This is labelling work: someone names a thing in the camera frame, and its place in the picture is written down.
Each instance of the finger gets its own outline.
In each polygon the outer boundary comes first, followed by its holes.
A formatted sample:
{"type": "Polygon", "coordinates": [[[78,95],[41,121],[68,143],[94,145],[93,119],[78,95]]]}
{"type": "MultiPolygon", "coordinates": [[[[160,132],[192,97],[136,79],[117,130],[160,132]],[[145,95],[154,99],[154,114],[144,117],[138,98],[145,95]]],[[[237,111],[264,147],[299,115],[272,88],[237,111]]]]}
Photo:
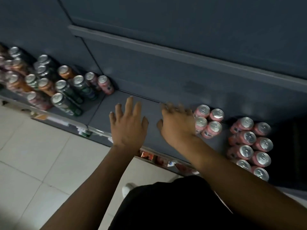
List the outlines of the finger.
{"type": "Polygon", "coordinates": [[[117,120],[119,120],[123,116],[122,105],[120,103],[117,103],[115,106],[115,115],[117,120]]]}
{"type": "Polygon", "coordinates": [[[169,113],[169,110],[167,109],[167,105],[164,103],[160,104],[162,115],[164,116],[165,114],[169,113]]]}
{"type": "Polygon", "coordinates": [[[109,118],[110,118],[110,123],[111,123],[111,125],[114,125],[115,122],[116,122],[116,118],[115,118],[115,115],[114,115],[114,112],[113,112],[113,111],[110,112],[109,118]]]}
{"type": "Polygon", "coordinates": [[[175,111],[174,105],[171,102],[167,102],[166,105],[169,112],[173,113],[175,111]]]}
{"type": "Polygon", "coordinates": [[[133,108],[133,97],[130,96],[127,98],[126,106],[125,106],[125,116],[132,115],[132,108],[133,108]]]}
{"type": "Polygon", "coordinates": [[[144,116],[142,120],[142,127],[145,132],[147,132],[148,124],[149,124],[148,119],[144,116]]]}
{"type": "Polygon", "coordinates": [[[185,107],[181,103],[178,104],[178,111],[180,113],[185,113],[185,107]]]}
{"type": "Polygon", "coordinates": [[[162,119],[160,119],[157,122],[157,128],[159,129],[160,132],[162,131],[162,128],[163,128],[163,120],[162,119]]]}
{"type": "Polygon", "coordinates": [[[192,112],[192,110],[190,108],[187,109],[186,112],[187,112],[187,115],[193,115],[193,112],[192,112]]]}
{"type": "Polygon", "coordinates": [[[142,104],[141,102],[137,102],[133,109],[133,115],[137,117],[141,117],[141,112],[142,112],[142,104]]]}

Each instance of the orange can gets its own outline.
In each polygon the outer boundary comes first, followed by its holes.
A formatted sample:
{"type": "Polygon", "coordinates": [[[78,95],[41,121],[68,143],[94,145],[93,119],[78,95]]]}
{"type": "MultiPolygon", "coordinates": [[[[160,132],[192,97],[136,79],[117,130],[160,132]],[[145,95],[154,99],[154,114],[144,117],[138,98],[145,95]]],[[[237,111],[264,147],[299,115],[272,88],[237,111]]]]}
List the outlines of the orange can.
{"type": "Polygon", "coordinates": [[[38,88],[52,97],[54,94],[56,94],[56,89],[54,88],[54,83],[47,78],[41,78],[38,81],[38,88]]]}
{"type": "Polygon", "coordinates": [[[58,68],[58,73],[61,77],[64,79],[72,79],[74,78],[77,74],[71,69],[71,67],[67,65],[62,65],[61,67],[58,68]]]}
{"type": "Polygon", "coordinates": [[[12,70],[20,73],[23,76],[30,74],[28,64],[19,57],[13,59],[13,63],[11,67],[12,67],[12,70]]]}
{"type": "Polygon", "coordinates": [[[24,78],[18,73],[11,73],[9,84],[11,87],[22,90],[23,92],[33,91],[33,89],[27,85],[24,78]]]}

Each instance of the person's right hand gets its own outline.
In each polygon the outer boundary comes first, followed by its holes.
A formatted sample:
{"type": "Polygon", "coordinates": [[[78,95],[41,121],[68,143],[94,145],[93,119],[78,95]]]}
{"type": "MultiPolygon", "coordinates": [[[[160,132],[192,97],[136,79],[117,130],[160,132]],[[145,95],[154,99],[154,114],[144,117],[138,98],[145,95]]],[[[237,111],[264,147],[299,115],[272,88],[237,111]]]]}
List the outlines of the person's right hand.
{"type": "Polygon", "coordinates": [[[161,104],[163,120],[159,120],[157,127],[166,142],[177,149],[180,143],[195,137],[195,120],[192,111],[185,111],[183,105],[179,104],[178,109],[170,102],[166,105],[161,104]]]}

